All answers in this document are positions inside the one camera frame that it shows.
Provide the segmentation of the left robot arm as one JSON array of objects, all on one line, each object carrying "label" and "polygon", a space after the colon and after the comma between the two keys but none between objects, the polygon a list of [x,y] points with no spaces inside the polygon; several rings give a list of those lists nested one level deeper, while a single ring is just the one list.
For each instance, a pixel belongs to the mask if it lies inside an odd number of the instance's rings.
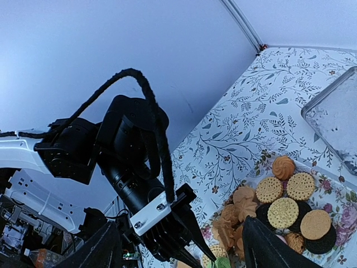
[{"label": "left robot arm", "polygon": [[[184,184],[168,201],[154,120],[168,127],[167,114],[153,109],[148,100],[116,96],[101,123],[82,118],[58,119],[40,138],[1,138],[1,188],[16,193],[15,202],[43,215],[59,228],[75,231],[84,247],[67,259],[72,266],[95,265],[111,254],[113,267],[120,267],[124,245],[144,245],[160,261],[177,259],[191,267],[199,263],[186,247],[194,243],[210,260],[215,256],[201,234],[191,202],[196,195]],[[48,194],[32,194],[28,170],[53,178],[89,184],[95,167],[109,181],[127,207],[109,222],[97,209],[75,209],[55,202]]]}]

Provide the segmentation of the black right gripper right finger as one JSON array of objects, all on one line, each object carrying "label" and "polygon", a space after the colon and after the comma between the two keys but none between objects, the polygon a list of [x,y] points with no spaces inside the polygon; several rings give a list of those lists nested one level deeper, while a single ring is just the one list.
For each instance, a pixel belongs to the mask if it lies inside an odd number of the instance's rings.
[{"label": "black right gripper right finger", "polygon": [[315,267],[270,231],[259,219],[248,216],[243,227],[246,267]]}]

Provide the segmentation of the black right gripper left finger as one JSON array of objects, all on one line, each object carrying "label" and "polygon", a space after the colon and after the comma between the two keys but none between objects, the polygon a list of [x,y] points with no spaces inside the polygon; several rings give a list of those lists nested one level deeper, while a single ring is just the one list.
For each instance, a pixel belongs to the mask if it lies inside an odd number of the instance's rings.
[{"label": "black right gripper left finger", "polygon": [[55,267],[122,267],[122,242],[115,222],[107,222],[78,251]]}]

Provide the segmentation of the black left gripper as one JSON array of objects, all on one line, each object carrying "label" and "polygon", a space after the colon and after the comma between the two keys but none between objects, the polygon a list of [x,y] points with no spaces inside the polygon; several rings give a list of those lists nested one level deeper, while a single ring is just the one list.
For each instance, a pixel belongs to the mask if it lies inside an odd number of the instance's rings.
[{"label": "black left gripper", "polygon": [[215,255],[206,244],[196,217],[188,206],[183,213],[172,212],[143,236],[133,235],[158,261],[179,260],[190,267],[201,268],[200,261],[188,252],[192,242],[211,261]]}]

